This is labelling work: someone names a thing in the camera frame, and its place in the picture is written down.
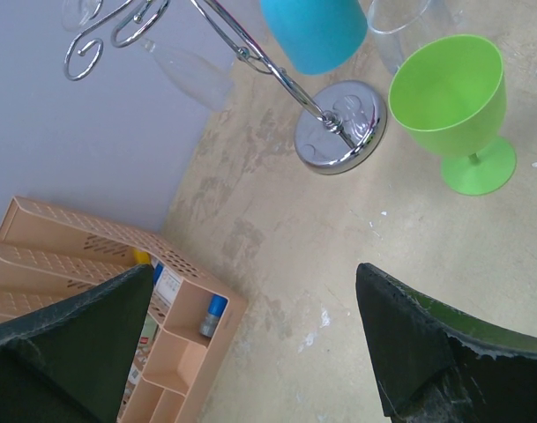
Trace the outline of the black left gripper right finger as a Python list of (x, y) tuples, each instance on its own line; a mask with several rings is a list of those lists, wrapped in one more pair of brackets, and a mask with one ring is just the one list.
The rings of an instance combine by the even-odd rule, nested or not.
[(384, 416), (537, 422), (537, 338), (482, 321), (377, 268), (355, 282)]

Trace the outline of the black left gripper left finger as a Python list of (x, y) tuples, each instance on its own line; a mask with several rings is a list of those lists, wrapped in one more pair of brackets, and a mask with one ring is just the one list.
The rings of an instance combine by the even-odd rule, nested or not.
[(138, 265), (0, 323), (0, 422), (114, 422), (153, 293)]

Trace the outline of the blue plastic goblet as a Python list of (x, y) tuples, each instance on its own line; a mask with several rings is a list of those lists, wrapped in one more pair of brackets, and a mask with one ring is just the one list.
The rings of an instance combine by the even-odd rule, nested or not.
[(273, 37), (305, 75), (340, 67), (356, 53), (368, 31), (357, 0), (264, 0), (260, 7)]

